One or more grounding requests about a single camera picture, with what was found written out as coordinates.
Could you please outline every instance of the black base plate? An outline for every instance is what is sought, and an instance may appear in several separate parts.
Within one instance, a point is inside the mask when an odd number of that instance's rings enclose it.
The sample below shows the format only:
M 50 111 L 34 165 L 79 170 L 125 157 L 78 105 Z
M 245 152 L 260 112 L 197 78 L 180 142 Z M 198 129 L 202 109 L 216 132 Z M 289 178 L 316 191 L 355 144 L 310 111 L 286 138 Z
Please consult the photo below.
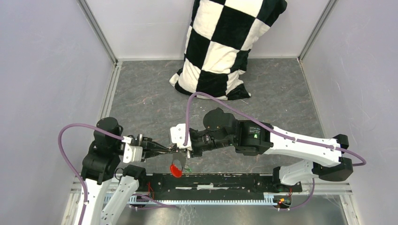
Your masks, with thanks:
M 156 200 L 263 200 L 264 192 L 288 192 L 289 188 L 293 192 L 303 191 L 300 182 L 294 186 L 274 186 L 271 175 L 260 173 L 190 173 L 180 178 L 154 173 L 143 177 L 142 181 L 137 191 L 147 192 L 150 183 Z M 198 185 L 225 189 L 201 189 Z

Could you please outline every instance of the black joint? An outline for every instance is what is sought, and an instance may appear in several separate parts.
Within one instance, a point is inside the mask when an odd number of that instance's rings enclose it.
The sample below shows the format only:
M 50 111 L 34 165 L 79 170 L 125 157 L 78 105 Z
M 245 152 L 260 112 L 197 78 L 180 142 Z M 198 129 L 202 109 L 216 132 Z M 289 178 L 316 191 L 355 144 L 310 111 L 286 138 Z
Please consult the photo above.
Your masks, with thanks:
M 339 182 L 346 180 L 354 172 L 352 160 L 349 158 L 340 158 L 340 164 L 333 167 L 324 167 L 314 163 L 313 174 L 317 174 L 319 179 L 326 181 Z
M 235 134 L 237 119 L 231 113 L 224 113 L 220 108 L 209 111 L 203 118 L 207 132 L 215 139 L 223 139 Z
M 123 169 L 123 177 L 125 176 L 130 176 L 134 177 L 136 180 L 141 180 L 146 176 L 146 169 L 136 165 L 128 165 Z
M 272 172 L 272 185 L 277 186 L 281 184 L 281 179 L 279 178 L 279 171 L 281 170 L 281 167 L 275 167 L 273 172 Z
M 348 149 L 348 147 L 350 146 L 349 142 L 348 142 L 348 136 L 347 135 L 336 135 L 333 137 L 334 139 L 337 139 L 337 143 L 340 144 L 340 147 L 343 149 Z

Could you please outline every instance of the wire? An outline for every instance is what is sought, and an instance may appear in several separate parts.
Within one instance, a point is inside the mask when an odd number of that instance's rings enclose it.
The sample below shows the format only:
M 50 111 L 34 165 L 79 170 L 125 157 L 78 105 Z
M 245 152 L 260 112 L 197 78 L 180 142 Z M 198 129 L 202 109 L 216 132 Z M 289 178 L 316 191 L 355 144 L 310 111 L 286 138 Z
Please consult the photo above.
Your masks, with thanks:
M 294 207 L 288 208 L 288 209 L 278 209 L 278 211 L 290 211 L 290 210 L 295 210 L 295 209 L 298 209 L 298 208 L 301 208 L 301 207 L 305 206 L 312 199 L 312 197 L 314 195 L 314 191 L 315 191 L 315 179 L 312 178 L 312 190 L 311 190 L 310 195 L 308 196 L 308 198 L 303 203 L 301 203 L 300 205 L 296 205 Z
M 123 176 L 123 175 L 121 175 L 121 176 L 119 177 L 119 179 L 118 179 L 118 178 L 116 177 L 117 170 L 122 170 L 122 173 L 123 173 L 124 169 L 121 168 L 121 167 L 115 169 L 114 177 L 116 178 L 116 180 L 119 181 L 119 184 L 120 184 L 120 180 L 122 179 L 122 176 Z
M 266 129 L 267 131 L 269 131 L 269 132 L 271 132 L 271 133 L 273 133 L 273 134 L 275 134 L 275 135 L 278 135 L 278 136 L 280 136 L 280 137 L 283 137 L 283 138 L 286 138 L 286 139 L 289 139 L 289 140 L 295 141 L 295 142 L 300 142 L 300 143 L 304 143 L 304 144 L 315 145 L 315 146 L 324 147 L 324 148 L 328 148 L 328 149 L 332 149 L 332 150 L 336 149 L 336 150 L 338 150 L 338 151 L 345 152 L 345 153 L 348 153 L 348 154 L 350 154 L 350 155 L 353 155 L 353 156 L 355 156 L 356 158 L 358 158 L 359 160 L 362 161 L 361 163 L 355 163 L 355 164 L 353 164 L 353 166 L 360 166 L 360 165 L 365 165 L 365 164 L 366 164 L 366 160 L 365 160 L 362 156 L 360 156 L 360 155 L 358 155 L 357 153 L 352 152 L 352 151 L 350 151 L 350 150 L 343 149 L 343 148 L 340 148 L 340 147 L 335 147 L 335 146 L 333 146 L 333 145 L 327 145 L 327 144 L 322 144 L 322 143 L 307 141 L 307 140 L 303 140 L 303 139 L 296 139 L 295 137 L 291 137 L 291 136 L 288 136 L 288 135 L 279 133 L 279 132 L 277 132 L 277 131 L 275 131 L 275 130 L 273 130 L 273 129 L 267 127 L 267 126 L 265 126 L 264 124 L 262 124 L 260 121 L 256 120 L 255 118 L 253 118 L 253 117 L 251 117 L 251 116 L 249 116 L 249 115 L 246 115 L 246 114 L 244 114 L 243 112 L 241 112 L 241 111 L 239 111 L 239 110 L 237 110 L 237 109 L 234 109 L 234 108 L 232 108 L 231 106 L 229 106 L 229 105 L 223 103 L 222 101 L 220 101 L 220 100 L 214 98 L 213 96 L 211 96 L 211 95 L 209 95 L 209 94 L 206 94 L 206 93 L 203 93 L 203 92 L 195 92 L 195 93 L 193 93 L 193 94 L 189 97 L 189 99 L 188 99 L 187 109 L 186 109 L 186 112 L 185 112 L 185 140 L 184 140 L 184 146 L 186 146 L 187 143 L 188 143 L 188 135 L 189 135 L 189 115 L 190 115 L 190 109 L 191 109 L 192 100 L 193 100 L 193 98 L 194 98 L 195 96 L 197 96 L 197 95 L 205 96 L 205 97 L 207 97 L 207 98 L 209 98 L 209 99 L 211 99 L 211 100 L 213 100 L 213 101 L 215 101 L 215 102 L 217 102 L 217 103 L 219 103 L 219 104 L 225 106 L 226 108 L 230 109 L 231 111 L 233 111 L 233 112 L 235 112 L 235 113 L 237 113 L 237 114 L 239 114 L 239 115 L 241 115 L 241 116 L 244 116 L 244 117 L 248 118 L 248 119 L 251 120 L 252 122 L 256 123 L 256 124 L 259 125 L 260 127 Z
M 132 196 L 140 196 L 141 198 L 144 198 L 146 200 L 149 200 L 149 201 L 154 202 L 159 205 L 159 206 L 150 207 L 150 208 L 136 208 L 136 210 L 152 210 L 152 209 L 159 209 L 159 208 L 177 208 L 177 206 L 175 206 L 175 205 L 166 205 L 166 204 L 160 203 L 157 200 L 154 200 L 146 195 L 133 194 Z
M 76 170 L 76 168 L 75 168 L 75 167 L 72 165 L 72 163 L 69 161 L 69 159 L 68 159 L 68 157 L 66 156 L 65 151 L 64 151 L 64 149 L 63 149 L 63 147 L 62 147 L 62 134 L 65 132 L 65 130 L 67 130 L 67 129 L 71 128 L 71 127 L 85 127 L 85 128 L 90 128 L 90 129 L 96 130 L 96 131 L 98 131 L 98 132 L 101 132 L 101 133 L 103 133 L 103 134 L 105 134 L 105 135 L 108 135 L 108 136 L 110 136 L 110 137 L 113 137 L 113 138 L 116 138 L 116 139 L 119 139 L 119 140 L 123 140 L 123 138 L 120 137 L 120 136 L 114 135 L 114 134 L 112 134 L 112 133 L 110 133 L 110 132 L 107 132 L 107 131 L 105 131 L 105 130 L 103 130 L 103 129 L 100 129 L 100 128 L 98 128 L 98 127 L 94 127 L 94 126 L 91 126 L 91 125 L 88 125 L 88 124 L 84 124 L 84 123 L 72 123 L 72 124 L 69 124 L 69 125 L 65 126 L 64 128 L 62 128 L 61 131 L 60 131 L 60 133 L 58 134 L 58 147 L 60 148 L 61 155 L 62 155 L 63 159 L 65 160 L 66 164 L 68 164 L 69 168 L 70 168 L 70 169 L 72 170 L 72 172 L 77 176 L 77 178 L 79 179 L 80 183 L 82 184 L 83 194 L 84 194 L 84 202 L 83 202 L 82 212 L 81 212 L 81 214 L 80 214 L 79 223 L 78 223 L 78 225 L 81 225 L 82 222 L 83 222 L 84 213 L 85 213 L 85 211 L 86 211 L 86 206 L 87 206 L 87 204 L 88 204 L 88 201 L 87 201 L 87 198 L 88 198 L 88 195 L 87 195 L 87 184 L 86 184 L 86 182 L 83 180 L 83 178 L 80 176 L 80 174 L 79 174 L 79 172 Z

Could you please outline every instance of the red object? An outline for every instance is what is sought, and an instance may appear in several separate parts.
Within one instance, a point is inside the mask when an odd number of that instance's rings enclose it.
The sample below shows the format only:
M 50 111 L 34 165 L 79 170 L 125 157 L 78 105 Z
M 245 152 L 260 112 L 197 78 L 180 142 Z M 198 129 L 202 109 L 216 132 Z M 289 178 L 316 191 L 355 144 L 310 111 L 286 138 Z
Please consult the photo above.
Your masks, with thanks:
M 171 164 L 171 166 L 170 166 L 170 171 L 171 171 L 171 174 L 172 174 L 173 176 L 177 177 L 177 178 L 180 178 L 180 177 L 182 177 L 182 175 L 183 175 L 183 171 L 182 171 L 182 170 L 179 170 L 179 169 L 177 168 L 177 166 L 174 165 L 174 163 Z

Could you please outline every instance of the white wall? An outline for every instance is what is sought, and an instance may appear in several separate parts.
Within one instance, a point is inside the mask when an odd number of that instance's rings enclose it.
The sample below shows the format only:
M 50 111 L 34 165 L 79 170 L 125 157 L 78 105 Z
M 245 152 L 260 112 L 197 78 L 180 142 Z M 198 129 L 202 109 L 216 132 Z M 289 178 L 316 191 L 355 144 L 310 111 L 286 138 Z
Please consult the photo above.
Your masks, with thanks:
M 339 1 L 303 62 L 326 135 L 347 134 L 367 159 L 350 178 L 365 225 L 397 222 L 397 8 Z
M 94 124 L 112 63 L 75 0 L 0 3 L 0 223 L 61 223 L 73 173 L 57 145 Z M 67 131 L 74 165 L 92 131 Z
M 193 0 L 87 0 L 120 59 L 183 58 Z M 328 0 L 287 0 L 250 57 L 296 57 Z

